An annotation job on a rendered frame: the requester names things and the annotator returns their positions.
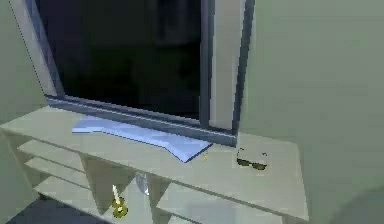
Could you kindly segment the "dark sunglasses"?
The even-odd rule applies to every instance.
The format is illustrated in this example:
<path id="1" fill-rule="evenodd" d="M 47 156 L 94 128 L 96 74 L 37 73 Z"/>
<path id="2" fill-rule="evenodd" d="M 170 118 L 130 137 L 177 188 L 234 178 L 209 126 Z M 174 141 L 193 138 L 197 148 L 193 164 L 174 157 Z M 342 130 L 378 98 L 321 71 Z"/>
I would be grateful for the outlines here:
<path id="1" fill-rule="evenodd" d="M 263 170 L 266 169 L 267 164 L 259 163 L 259 162 L 252 162 L 252 161 L 249 161 L 249 160 L 246 160 L 246 159 L 242 159 L 240 157 L 240 153 L 243 152 L 244 150 L 245 149 L 243 149 L 243 148 L 239 148 L 237 150 L 236 162 L 237 162 L 238 165 L 244 166 L 244 167 L 251 167 L 251 168 L 259 170 L 259 171 L 263 171 Z"/>

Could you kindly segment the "grey framed television set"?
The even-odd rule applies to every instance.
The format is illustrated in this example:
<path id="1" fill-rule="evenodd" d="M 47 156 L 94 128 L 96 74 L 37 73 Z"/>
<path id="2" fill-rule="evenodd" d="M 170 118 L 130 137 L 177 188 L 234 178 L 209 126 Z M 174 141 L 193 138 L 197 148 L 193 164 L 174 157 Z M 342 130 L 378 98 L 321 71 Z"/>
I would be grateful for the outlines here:
<path id="1" fill-rule="evenodd" d="M 255 0 L 8 0 L 47 104 L 189 161 L 237 143 Z"/>

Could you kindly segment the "clear glass vase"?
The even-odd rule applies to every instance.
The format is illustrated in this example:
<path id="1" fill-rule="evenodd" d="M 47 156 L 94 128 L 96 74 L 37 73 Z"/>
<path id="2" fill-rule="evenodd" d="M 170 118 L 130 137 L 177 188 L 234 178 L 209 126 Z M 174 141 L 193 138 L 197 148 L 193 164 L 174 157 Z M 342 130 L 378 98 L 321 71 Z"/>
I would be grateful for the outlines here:
<path id="1" fill-rule="evenodd" d="M 147 180 L 147 176 L 145 173 L 141 173 L 141 172 L 137 172 L 135 174 L 135 181 L 136 181 L 136 184 L 138 186 L 138 188 L 140 189 L 140 191 L 148 196 L 149 195 L 149 188 L 148 188 L 148 180 Z"/>

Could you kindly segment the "pale grey shelf unit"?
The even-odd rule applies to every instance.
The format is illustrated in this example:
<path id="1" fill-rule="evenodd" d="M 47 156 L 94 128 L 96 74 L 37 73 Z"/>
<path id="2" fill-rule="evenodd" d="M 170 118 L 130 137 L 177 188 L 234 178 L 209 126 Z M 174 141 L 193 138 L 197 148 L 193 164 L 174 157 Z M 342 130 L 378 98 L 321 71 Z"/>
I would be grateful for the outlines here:
<path id="1" fill-rule="evenodd" d="M 299 150 L 293 143 L 241 134 L 240 145 L 252 158 L 259 161 L 266 157 L 263 171 L 239 166 L 235 161 L 237 150 L 219 144 L 208 148 L 207 158 L 198 156 L 183 163 L 166 149 L 147 143 L 104 133 L 75 134 L 71 128 L 81 117 L 44 107 L 1 128 L 277 214 L 309 219 Z"/>

